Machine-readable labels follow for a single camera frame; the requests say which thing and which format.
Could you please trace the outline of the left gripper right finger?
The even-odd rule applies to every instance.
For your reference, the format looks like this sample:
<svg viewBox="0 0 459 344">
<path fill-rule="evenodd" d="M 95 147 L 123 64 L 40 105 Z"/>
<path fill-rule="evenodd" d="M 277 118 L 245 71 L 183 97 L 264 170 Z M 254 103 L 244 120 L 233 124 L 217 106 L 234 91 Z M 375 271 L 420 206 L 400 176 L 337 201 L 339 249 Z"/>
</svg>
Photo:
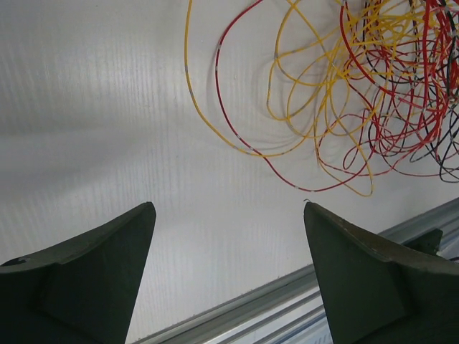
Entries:
<svg viewBox="0 0 459 344">
<path fill-rule="evenodd" d="M 317 203 L 305 205 L 304 224 L 334 343 L 458 342 L 458 264 Z"/>
</svg>

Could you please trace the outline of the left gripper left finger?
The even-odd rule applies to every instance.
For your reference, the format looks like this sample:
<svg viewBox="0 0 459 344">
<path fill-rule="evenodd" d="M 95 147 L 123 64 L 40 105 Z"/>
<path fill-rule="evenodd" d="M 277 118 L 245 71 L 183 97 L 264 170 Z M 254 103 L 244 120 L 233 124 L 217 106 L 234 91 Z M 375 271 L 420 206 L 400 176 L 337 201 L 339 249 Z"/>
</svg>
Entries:
<svg viewBox="0 0 459 344">
<path fill-rule="evenodd" d="M 151 246 L 146 202 L 1 265 L 2 343 L 124 343 Z"/>
</svg>

